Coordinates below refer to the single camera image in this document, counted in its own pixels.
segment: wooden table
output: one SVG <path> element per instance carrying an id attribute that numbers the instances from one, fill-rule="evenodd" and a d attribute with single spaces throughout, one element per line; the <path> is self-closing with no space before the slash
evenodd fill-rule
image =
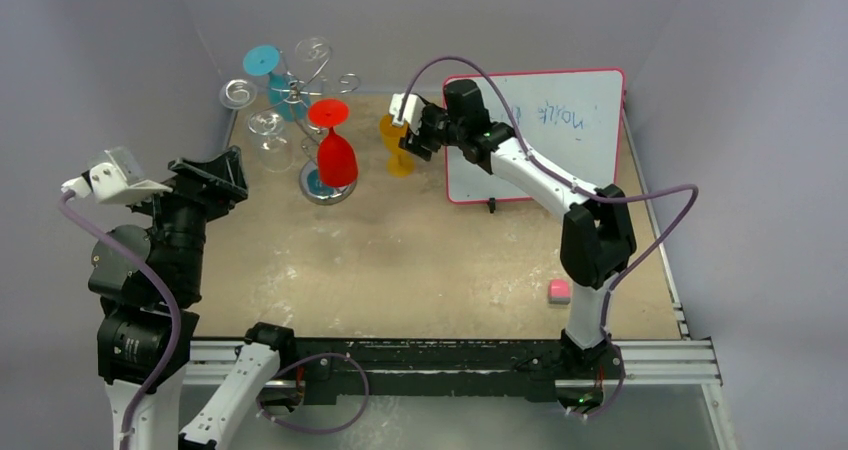
<path id="1" fill-rule="evenodd" d="M 448 202 L 442 154 L 390 176 L 377 129 L 388 101 L 347 99 L 351 115 L 337 130 L 357 152 L 360 178 L 331 206 L 301 194 L 299 149 L 285 173 L 259 166 L 245 121 L 267 101 L 240 112 L 231 143 L 243 150 L 250 196 L 207 227 L 197 335 L 241 336 L 261 320 L 300 336 L 559 337 L 569 306 L 549 305 L 547 285 L 565 276 L 561 222 L 535 202 L 499 203 L 491 215 Z M 624 132 L 619 152 L 618 185 L 641 193 Z M 642 251 L 654 238 L 647 209 L 630 212 Z M 656 252 L 619 286 L 610 327 L 617 339 L 680 338 Z"/>

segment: whiteboard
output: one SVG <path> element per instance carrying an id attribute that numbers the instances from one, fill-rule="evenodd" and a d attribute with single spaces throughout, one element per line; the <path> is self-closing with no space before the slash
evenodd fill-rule
<path id="1" fill-rule="evenodd" d="M 480 87 L 493 121 L 509 124 L 495 92 L 483 77 Z M 521 135 L 537 151 L 574 176 L 605 187 L 614 183 L 624 72 L 617 68 L 493 74 L 518 120 Z M 468 163 L 456 147 L 445 148 L 447 196 L 453 203 L 528 199 L 515 185 Z"/>

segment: pink eraser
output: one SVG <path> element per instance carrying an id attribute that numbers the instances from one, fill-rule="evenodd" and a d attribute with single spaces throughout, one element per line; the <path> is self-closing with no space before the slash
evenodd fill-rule
<path id="1" fill-rule="evenodd" d="M 548 285 L 548 302 L 567 304 L 571 303 L 571 289 L 568 287 L 568 282 L 555 278 Z"/>

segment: gray wall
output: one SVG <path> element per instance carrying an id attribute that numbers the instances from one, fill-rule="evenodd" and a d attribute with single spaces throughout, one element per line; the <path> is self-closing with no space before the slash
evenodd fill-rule
<path id="1" fill-rule="evenodd" d="M 273 43 L 289 52 L 312 35 L 330 39 L 334 74 L 363 89 L 398 91 L 444 54 L 490 71 L 622 67 L 635 76 L 678 0 L 185 0 L 224 75 L 242 75 L 244 53 Z M 438 90 L 468 73 L 443 63 L 421 80 Z"/>
<path id="2" fill-rule="evenodd" d="M 670 260 L 743 448 L 848 448 L 846 55 L 848 0 L 681 0 L 631 85 L 650 186 L 702 189 Z"/>
<path id="3" fill-rule="evenodd" d="M 56 210 L 59 185 L 116 145 L 158 178 L 209 155 L 219 76 L 181 0 L 0 0 L 0 15 L 0 446 L 110 448 L 94 241 Z M 101 227 L 133 220 L 76 207 Z"/>

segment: yellow goblet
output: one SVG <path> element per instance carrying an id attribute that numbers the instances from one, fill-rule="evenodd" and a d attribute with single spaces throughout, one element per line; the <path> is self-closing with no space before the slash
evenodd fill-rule
<path id="1" fill-rule="evenodd" d="M 392 154 L 386 163 L 386 169 L 395 177 L 405 177 L 415 170 L 415 160 L 399 146 L 400 140 L 406 135 L 407 127 L 406 124 L 402 127 L 392 125 L 391 115 L 385 115 L 380 119 L 380 136 L 383 137 L 383 145 Z"/>

